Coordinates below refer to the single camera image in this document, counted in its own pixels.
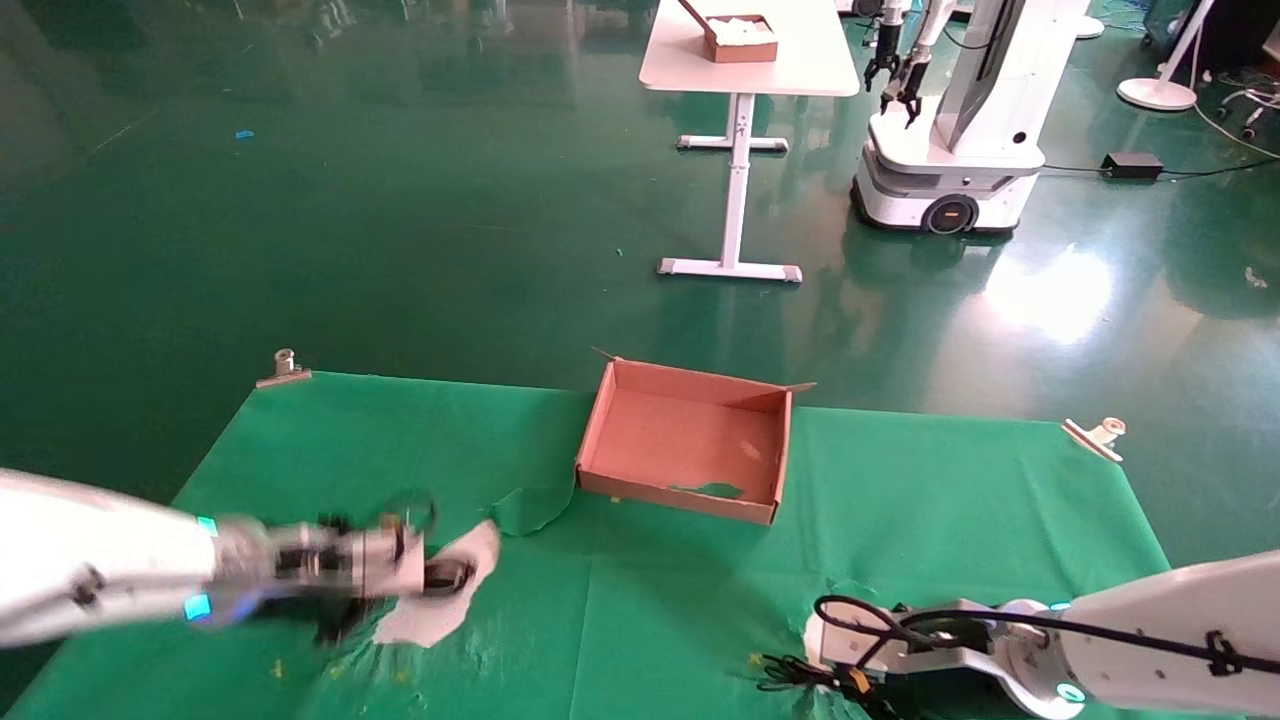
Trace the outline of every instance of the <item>glossy floor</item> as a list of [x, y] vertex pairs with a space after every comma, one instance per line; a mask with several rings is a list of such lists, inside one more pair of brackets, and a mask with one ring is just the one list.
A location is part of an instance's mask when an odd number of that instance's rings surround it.
[[[166, 501], [280, 346], [328, 370], [584, 391], [598, 346], [817, 380], [815, 405], [1117, 415], [1174, 562], [1280, 543], [1280, 170], [1044, 177], [1011, 243], [965, 250], [850, 215], [872, 96], [768, 97], [758, 131], [792, 151], [753, 158], [744, 259], [805, 282], [658, 277], [664, 255], [717, 254], [727, 170], [672, 150], [722, 128], [724, 97], [636, 81], [652, 14], [0, 4], [0, 464]], [[1153, 61], [1133, 32], [1079, 44], [1051, 163], [1252, 159], [1192, 114], [1117, 101]]]

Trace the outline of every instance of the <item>black cable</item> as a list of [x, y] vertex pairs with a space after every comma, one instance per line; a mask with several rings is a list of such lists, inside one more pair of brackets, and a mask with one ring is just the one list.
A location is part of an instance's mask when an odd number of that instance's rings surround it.
[[764, 674], [768, 679], [755, 683], [755, 689], [758, 691], [776, 693], [790, 691], [797, 685], [840, 688], [840, 682], [836, 680], [833, 673], [817, 665], [809, 665], [794, 655], [783, 655], [781, 657], [777, 655], [765, 655], [763, 657], [765, 661]]
[[[877, 620], [884, 623], [884, 629], [868, 628], [867, 625], [861, 625], [858, 623], [849, 623], [847, 620], [841, 620], [840, 618], [835, 618], [829, 612], [827, 612], [827, 606], [832, 603], [852, 605], [859, 610], [869, 612], [870, 615], [876, 616]], [[916, 633], [915, 630], [910, 630], [905, 625], [895, 620], [892, 615], [884, 612], [883, 609], [872, 605], [869, 602], [858, 600], [856, 597], [849, 597], [847, 594], [824, 594], [818, 600], [813, 601], [813, 611], [823, 623], [828, 625], [835, 625], [837, 628], [844, 628], [846, 630], [852, 630], [855, 633], [861, 633], [864, 635], [873, 635], [881, 639], [906, 641], [937, 648], [960, 646], [960, 641], [943, 641], [931, 635], [925, 635], [923, 633]]]
[[[1001, 27], [1000, 29], [1001, 29], [1001, 32], [1004, 32], [1005, 28]], [[987, 40], [987, 42], [984, 45], [965, 45], [964, 42], [960, 42], [959, 40], [956, 40], [955, 37], [952, 37], [951, 36], [951, 29], [947, 28], [946, 26], [942, 27], [942, 35], [947, 36], [947, 40], [950, 40], [951, 42], [959, 45], [960, 47], [964, 47], [965, 50], [986, 50], [987, 47], [991, 47], [992, 42], [1000, 40], [1000, 35], [1001, 33], [997, 32], [996, 35], [991, 36], [991, 38]]]
[[[854, 605], [863, 610], [867, 610], [876, 615], [878, 620], [884, 623], [887, 629], [868, 628], [865, 625], [859, 625], [855, 623], [846, 623], [844, 620], [831, 618], [826, 611], [826, 605], [829, 602], [841, 602], [846, 605]], [[1196, 646], [1178, 641], [1167, 641], [1164, 638], [1152, 638], [1147, 635], [1139, 635], [1137, 633], [1128, 633], [1124, 630], [1115, 630], [1111, 628], [1102, 628], [1098, 625], [1088, 625], [1085, 623], [1073, 623], [1070, 620], [1060, 620], [1057, 618], [1041, 618], [1034, 615], [1020, 615], [1016, 612], [1000, 612], [998, 610], [927, 610], [924, 612], [916, 612], [905, 618], [901, 621], [895, 620], [888, 616], [883, 610], [860, 600], [846, 597], [846, 596], [823, 596], [814, 602], [813, 610], [818, 614], [824, 623], [829, 623], [837, 628], [845, 628], [856, 633], [865, 635], [873, 635], [883, 639], [902, 639], [908, 642], [923, 643], [928, 647], [943, 648], [955, 647], [959, 641], [955, 639], [940, 639], [924, 635], [915, 630], [911, 630], [911, 625], [918, 625], [920, 623], [927, 623], [929, 620], [955, 620], [955, 619], [970, 619], [970, 620], [995, 620], [1000, 623], [1020, 623], [1023, 625], [1030, 625], [1034, 628], [1046, 628], [1051, 630], [1060, 630], [1068, 633], [1078, 633], [1082, 635], [1089, 635], [1094, 638], [1102, 638], [1112, 642], [1146, 647], [1149, 650], [1158, 650], [1162, 652], [1170, 652], [1174, 655], [1183, 655], [1187, 657], [1196, 657], [1199, 660], [1207, 660], [1211, 664], [1220, 664], [1224, 660], [1229, 660], [1230, 664], [1242, 670], [1256, 670], [1258, 673], [1268, 673], [1274, 675], [1280, 675], [1280, 661], [1267, 660], [1263, 657], [1252, 657], [1247, 655], [1236, 655], [1226, 646], [1229, 650], [1224, 653], [1222, 650], [1211, 647], [1208, 642], [1204, 646]]]
[[[1178, 176], [1178, 177], [1170, 178], [1170, 179], [1207, 178], [1207, 177], [1212, 177], [1212, 176], [1221, 176], [1221, 174], [1226, 174], [1226, 173], [1235, 173], [1235, 172], [1239, 172], [1239, 170], [1252, 170], [1253, 168], [1261, 168], [1262, 165], [1270, 165], [1271, 163], [1276, 163], [1276, 161], [1277, 161], [1277, 159], [1275, 159], [1275, 158], [1267, 158], [1266, 160], [1258, 160], [1256, 163], [1248, 163], [1245, 165], [1231, 165], [1229, 168], [1217, 168], [1216, 170], [1203, 170], [1203, 172], [1161, 170], [1160, 174], [1162, 174], [1162, 176]], [[1073, 168], [1070, 165], [1050, 165], [1050, 164], [1044, 164], [1042, 167], [1050, 168], [1052, 170], [1070, 170], [1070, 172], [1076, 172], [1076, 173], [1098, 173], [1100, 176], [1103, 176], [1103, 177], [1111, 177], [1111, 170], [1103, 169], [1103, 168]]]
[[1108, 170], [1103, 170], [1102, 168], [1071, 168], [1069, 165], [1050, 165], [1047, 163], [1043, 167], [1053, 169], [1053, 170], [1074, 170], [1074, 172], [1078, 172], [1078, 173], [1102, 173], [1102, 174], [1110, 174]]
[[1261, 168], [1262, 165], [1270, 165], [1271, 163], [1276, 163], [1276, 161], [1280, 161], [1280, 160], [1277, 160], [1276, 158], [1267, 158], [1266, 160], [1258, 160], [1256, 163], [1249, 163], [1247, 165], [1234, 165], [1234, 167], [1230, 167], [1230, 168], [1219, 168], [1216, 170], [1204, 170], [1204, 172], [1197, 172], [1197, 173], [1180, 172], [1180, 170], [1164, 170], [1161, 174], [1180, 176], [1180, 177], [1185, 177], [1185, 178], [1207, 178], [1207, 177], [1211, 177], [1211, 176], [1220, 176], [1220, 174], [1224, 174], [1224, 173], [1234, 173], [1236, 170], [1252, 170], [1253, 168]]

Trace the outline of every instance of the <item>blue light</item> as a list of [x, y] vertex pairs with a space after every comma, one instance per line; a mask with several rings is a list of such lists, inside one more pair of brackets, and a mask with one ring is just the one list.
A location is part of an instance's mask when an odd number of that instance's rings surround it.
[[1084, 702], [1084, 691], [1071, 683], [1059, 683], [1057, 697], [1065, 700], [1066, 702]]
[[187, 620], [200, 620], [211, 615], [214, 606], [209, 602], [207, 594], [200, 593], [188, 597], [187, 602], [182, 603], [182, 610], [187, 614]]

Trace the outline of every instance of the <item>open cardboard box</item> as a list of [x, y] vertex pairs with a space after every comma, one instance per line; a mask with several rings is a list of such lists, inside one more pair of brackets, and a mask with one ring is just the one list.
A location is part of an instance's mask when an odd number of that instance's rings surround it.
[[776, 386], [611, 357], [577, 456], [582, 489], [769, 525], [791, 398]]
[[698, 24], [703, 27], [703, 45], [707, 49], [707, 56], [713, 63], [772, 63], [778, 59], [778, 41], [773, 42], [760, 42], [755, 45], [722, 45], [719, 36], [716, 35], [716, 29], [712, 28], [710, 20], [724, 20], [728, 22], [733, 18], [751, 20], [756, 23], [764, 23], [773, 31], [773, 26], [769, 20], [764, 19], [764, 15], [759, 14], [741, 14], [741, 15], [712, 15], [703, 17], [696, 8], [689, 0], [680, 0], [680, 4], [689, 10], [689, 14], [698, 20]]

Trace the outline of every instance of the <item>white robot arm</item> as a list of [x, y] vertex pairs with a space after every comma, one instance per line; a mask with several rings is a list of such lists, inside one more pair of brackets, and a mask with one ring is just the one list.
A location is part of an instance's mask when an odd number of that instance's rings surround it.
[[352, 532], [197, 518], [100, 488], [0, 469], [0, 647], [100, 625], [225, 625], [297, 596], [452, 594], [474, 569], [428, 560], [407, 514]]
[[1170, 570], [1073, 602], [969, 601], [886, 612], [815, 603], [846, 697], [893, 716], [1071, 720], [1124, 708], [1280, 715], [1280, 551]]

